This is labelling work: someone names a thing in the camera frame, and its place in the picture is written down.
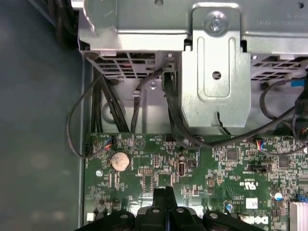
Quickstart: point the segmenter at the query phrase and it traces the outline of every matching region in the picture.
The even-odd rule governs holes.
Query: metal tab
[[[241,51],[240,12],[228,4],[192,14],[192,50],[182,53],[180,104],[189,127],[244,127],[250,112],[250,54]]]

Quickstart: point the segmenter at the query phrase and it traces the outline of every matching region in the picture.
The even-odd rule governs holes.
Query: mounting hole
[[[297,4],[297,6],[299,7],[299,9],[303,9],[304,8],[304,3],[303,2],[299,2]]]
[[[164,4],[163,0],[155,0],[155,5],[156,6],[162,6]]]
[[[213,79],[220,79],[221,73],[219,71],[214,71],[212,74]]]

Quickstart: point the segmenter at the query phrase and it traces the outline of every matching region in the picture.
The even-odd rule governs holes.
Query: white label
[[[247,209],[258,209],[258,198],[246,198]]]
[[[94,221],[95,213],[87,213],[87,221]]]
[[[269,217],[244,217],[243,219],[244,222],[248,223],[248,224],[264,224],[264,225],[268,225],[269,224]]]

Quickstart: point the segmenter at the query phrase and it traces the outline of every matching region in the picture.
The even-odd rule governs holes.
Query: cable clip
[[[133,97],[139,97],[141,96],[141,90],[134,90],[133,93],[132,93],[132,96]]]

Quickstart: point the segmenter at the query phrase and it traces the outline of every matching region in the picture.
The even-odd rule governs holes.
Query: motherboard
[[[201,136],[205,141],[230,136]],[[262,149],[285,153],[300,145],[293,137],[261,137]],[[153,202],[154,188],[172,186],[178,206],[239,213],[265,231],[290,230],[290,203],[308,195],[308,154],[269,156],[253,139],[217,148],[187,150],[170,135],[91,133],[87,159],[84,221],[125,209],[137,215]]]

